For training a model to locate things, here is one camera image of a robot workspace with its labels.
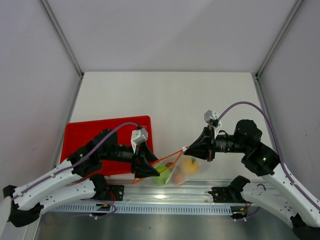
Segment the red plastic tray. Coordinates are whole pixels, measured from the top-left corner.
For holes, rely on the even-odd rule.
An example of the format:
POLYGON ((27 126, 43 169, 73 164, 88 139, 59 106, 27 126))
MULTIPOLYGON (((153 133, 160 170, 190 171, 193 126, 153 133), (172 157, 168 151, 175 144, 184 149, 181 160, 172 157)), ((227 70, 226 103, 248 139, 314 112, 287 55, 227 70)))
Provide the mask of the red plastic tray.
MULTIPOLYGON (((63 162, 63 160, 65 160, 70 154, 74 153, 78 148, 83 147, 101 131, 105 129, 112 130, 126 122, 136 123, 146 129, 146 131, 148 132, 148 139, 146 141, 146 144, 148 145, 150 151, 153 152, 154 149, 152 140, 152 126, 151 119, 148 115, 72 122, 67 124, 65 127, 59 162, 63 162)), ((121 174, 131 173, 130 163, 121 163, 111 160, 104 160, 102 163, 102 169, 97 171, 98 174, 113 177, 119 176, 121 174)))

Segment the clear zip bag orange zipper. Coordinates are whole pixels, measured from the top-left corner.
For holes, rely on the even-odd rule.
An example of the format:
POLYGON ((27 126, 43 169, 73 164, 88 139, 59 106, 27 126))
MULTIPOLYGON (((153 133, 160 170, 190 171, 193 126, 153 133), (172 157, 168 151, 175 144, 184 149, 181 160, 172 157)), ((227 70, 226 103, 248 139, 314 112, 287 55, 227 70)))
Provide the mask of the clear zip bag orange zipper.
MULTIPOLYGON (((172 168, 169 168, 171 170, 171 183, 170 184, 166 184, 166 185, 156 185, 153 183, 152 181, 152 177, 145 177, 145 178, 134 178, 131 182, 132 185, 141 185, 141 186, 144 186, 144 185, 154 185, 154 186, 178 186, 178 185, 181 185, 181 184, 174 184, 172 182, 172 178, 173 176, 175 176, 176 174, 179 174, 179 173, 182 173, 184 174, 182 171, 181 171, 181 161, 183 158, 185 157, 193 157, 193 156, 188 156, 188 155, 185 155, 185 151, 187 150, 187 146, 183 147, 181 150, 175 152, 175 153, 172 153, 166 157, 163 157, 159 160, 157 160, 155 163, 152 164, 152 166, 154 168, 156 168, 157 166, 165 166, 165 164, 167 163, 170 163, 170 162, 173 162, 175 163, 175 167, 172 167, 172 168)), ((199 158, 196 158, 196 160, 198 161, 199 163, 199 168, 198 168, 198 171, 196 172, 196 174, 194 175, 185 175, 184 174, 184 183, 189 181, 189 180, 196 180, 200 177, 202 177, 207 171, 208 171, 208 162, 206 160, 203 160, 203 159, 199 159, 199 158)))

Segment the brown kiwi fruit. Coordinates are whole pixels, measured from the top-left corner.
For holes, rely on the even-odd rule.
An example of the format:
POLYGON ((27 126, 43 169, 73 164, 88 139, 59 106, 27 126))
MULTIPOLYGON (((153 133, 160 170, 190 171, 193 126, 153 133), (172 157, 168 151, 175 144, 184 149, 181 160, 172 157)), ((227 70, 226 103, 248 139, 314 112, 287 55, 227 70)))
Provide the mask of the brown kiwi fruit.
POLYGON ((165 167, 166 168, 173 168, 173 167, 175 167, 175 165, 176 164, 174 162, 168 162, 168 163, 165 164, 165 167))

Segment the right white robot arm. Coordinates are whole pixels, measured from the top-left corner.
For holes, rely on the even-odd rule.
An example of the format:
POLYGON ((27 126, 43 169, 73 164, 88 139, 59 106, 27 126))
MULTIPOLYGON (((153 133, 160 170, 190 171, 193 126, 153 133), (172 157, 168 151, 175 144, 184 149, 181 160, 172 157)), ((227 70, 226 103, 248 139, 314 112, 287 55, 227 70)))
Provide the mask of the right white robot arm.
POLYGON ((208 125, 185 151, 185 155, 211 162, 216 153, 241 153, 241 163, 252 173, 272 185, 278 195, 260 190, 258 185, 237 176, 227 187, 229 198, 239 203, 253 203, 286 223, 300 240, 320 238, 320 201, 305 190, 301 193, 297 179, 285 172, 279 155, 261 142, 262 131, 253 120, 237 122, 234 133, 214 136, 208 125))

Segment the orange peach with leaf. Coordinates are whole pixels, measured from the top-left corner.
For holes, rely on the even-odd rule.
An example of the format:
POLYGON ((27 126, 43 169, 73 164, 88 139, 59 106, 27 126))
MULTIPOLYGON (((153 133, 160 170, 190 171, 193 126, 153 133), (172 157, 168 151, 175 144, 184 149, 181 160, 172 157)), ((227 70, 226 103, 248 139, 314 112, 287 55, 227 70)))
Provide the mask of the orange peach with leaf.
POLYGON ((195 175, 199 169, 199 163, 194 157, 184 157, 180 164, 181 171, 188 176, 195 175))

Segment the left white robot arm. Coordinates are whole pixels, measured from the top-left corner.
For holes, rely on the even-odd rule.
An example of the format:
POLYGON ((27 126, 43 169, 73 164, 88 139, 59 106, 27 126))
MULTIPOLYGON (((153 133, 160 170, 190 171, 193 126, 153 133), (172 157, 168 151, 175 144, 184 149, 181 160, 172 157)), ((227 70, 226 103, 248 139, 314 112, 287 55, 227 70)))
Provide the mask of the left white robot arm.
POLYGON ((148 132, 140 127, 131 134, 131 145, 120 145, 115 129, 102 130, 54 169, 23 186, 3 188, 1 224, 20 228, 35 222, 46 212, 79 200, 108 201, 116 197, 106 178, 98 173, 103 161, 128 163, 136 179, 158 177, 152 166, 157 157, 147 145, 148 132))

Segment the small orange peach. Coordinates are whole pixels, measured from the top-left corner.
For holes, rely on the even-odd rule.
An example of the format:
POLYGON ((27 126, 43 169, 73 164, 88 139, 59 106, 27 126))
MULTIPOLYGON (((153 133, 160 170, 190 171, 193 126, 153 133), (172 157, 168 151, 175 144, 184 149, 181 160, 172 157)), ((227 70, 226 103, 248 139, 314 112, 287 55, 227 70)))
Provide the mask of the small orange peach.
POLYGON ((185 176, 181 172, 172 177, 172 182, 175 185, 180 185, 185 182, 185 176))

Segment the green apple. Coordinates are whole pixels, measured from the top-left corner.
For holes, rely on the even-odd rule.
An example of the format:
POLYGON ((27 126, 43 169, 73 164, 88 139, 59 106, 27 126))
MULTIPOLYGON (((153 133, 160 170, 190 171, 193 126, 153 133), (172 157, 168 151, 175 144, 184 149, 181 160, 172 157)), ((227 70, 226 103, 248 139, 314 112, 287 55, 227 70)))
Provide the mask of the green apple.
POLYGON ((151 178, 154 184, 158 186, 164 186, 171 183, 172 174, 169 168, 163 165, 159 165, 155 169, 160 173, 160 175, 151 178))

